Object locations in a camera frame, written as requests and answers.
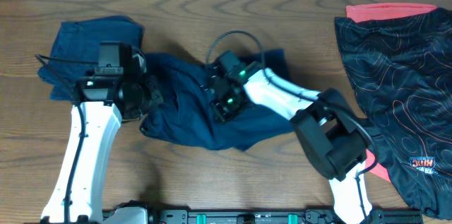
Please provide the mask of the navy blue shorts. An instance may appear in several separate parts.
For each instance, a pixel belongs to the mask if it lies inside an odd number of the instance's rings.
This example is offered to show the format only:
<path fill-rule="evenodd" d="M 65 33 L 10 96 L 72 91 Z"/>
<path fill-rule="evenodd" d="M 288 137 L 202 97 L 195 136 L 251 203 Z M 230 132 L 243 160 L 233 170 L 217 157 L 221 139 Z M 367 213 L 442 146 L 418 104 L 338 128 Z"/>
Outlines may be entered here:
<path fill-rule="evenodd" d="M 158 79 L 164 102 L 143 120 L 140 130 L 144 136 L 208 150 L 245 151 L 262 140 L 293 131 L 285 118 L 261 105 L 252 105 L 221 124 L 209 105 L 213 94 L 204 88 L 203 64 L 168 53 L 147 53 L 145 58 L 148 72 Z"/>

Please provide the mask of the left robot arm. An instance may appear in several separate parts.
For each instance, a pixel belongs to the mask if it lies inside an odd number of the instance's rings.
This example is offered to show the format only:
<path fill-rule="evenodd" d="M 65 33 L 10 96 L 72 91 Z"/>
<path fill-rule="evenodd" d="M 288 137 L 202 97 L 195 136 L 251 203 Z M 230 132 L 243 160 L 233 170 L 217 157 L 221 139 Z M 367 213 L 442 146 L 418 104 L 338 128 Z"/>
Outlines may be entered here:
<path fill-rule="evenodd" d="M 84 76 L 56 186 L 41 223 L 148 223 L 145 204 L 131 201 L 106 216 L 102 209 L 107 166 L 117 132 L 162 103 L 155 76 Z"/>

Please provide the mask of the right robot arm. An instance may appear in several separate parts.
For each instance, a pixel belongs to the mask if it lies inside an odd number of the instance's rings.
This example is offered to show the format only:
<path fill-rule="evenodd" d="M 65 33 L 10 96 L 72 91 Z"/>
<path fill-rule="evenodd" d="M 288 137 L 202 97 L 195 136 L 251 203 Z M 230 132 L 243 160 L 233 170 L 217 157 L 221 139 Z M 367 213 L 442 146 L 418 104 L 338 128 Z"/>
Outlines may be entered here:
<path fill-rule="evenodd" d="M 308 90 L 258 62 L 207 69 L 217 119 L 228 122 L 246 105 L 266 107 L 285 118 L 314 169 L 333 193 L 333 210 L 344 223 L 370 223 L 372 204 L 364 174 L 371 136 L 336 90 Z"/>

